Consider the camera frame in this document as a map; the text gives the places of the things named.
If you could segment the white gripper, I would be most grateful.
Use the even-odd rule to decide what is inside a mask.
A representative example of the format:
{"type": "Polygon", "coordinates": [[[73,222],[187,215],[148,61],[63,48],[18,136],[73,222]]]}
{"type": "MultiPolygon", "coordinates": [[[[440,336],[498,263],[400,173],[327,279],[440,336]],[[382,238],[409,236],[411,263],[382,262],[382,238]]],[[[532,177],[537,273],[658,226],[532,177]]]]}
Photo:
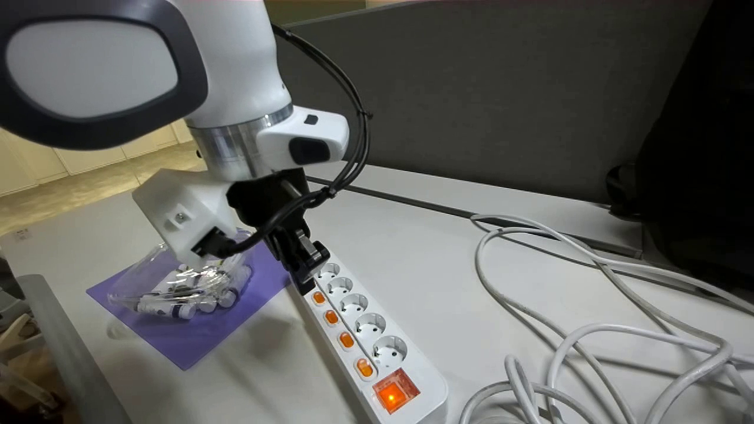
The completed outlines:
{"type": "MultiPolygon", "coordinates": [[[[179,263],[201,268],[207,259],[202,240],[219,232],[235,238],[240,226],[226,201],[228,182],[210,173],[159,170],[133,199],[141,215],[175,253],[179,263]]],[[[284,229],[272,236],[273,253],[299,294],[313,291],[313,273],[331,259],[331,250],[306,229],[284,229]]]]}

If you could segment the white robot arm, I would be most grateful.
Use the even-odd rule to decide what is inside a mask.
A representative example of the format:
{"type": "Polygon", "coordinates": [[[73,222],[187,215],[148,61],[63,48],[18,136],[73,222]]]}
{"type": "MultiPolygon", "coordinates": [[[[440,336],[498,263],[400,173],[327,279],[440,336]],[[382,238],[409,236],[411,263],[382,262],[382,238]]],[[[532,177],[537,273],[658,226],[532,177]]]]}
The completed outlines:
{"type": "Polygon", "coordinates": [[[206,161],[162,170],[134,202],[193,268],[273,250],[299,293],[331,259],[304,213],[338,194],[304,170],[339,161],[339,114],[293,101],[265,0],[0,0],[0,124],[54,148],[102,150],[175,121],[206,161]]]}

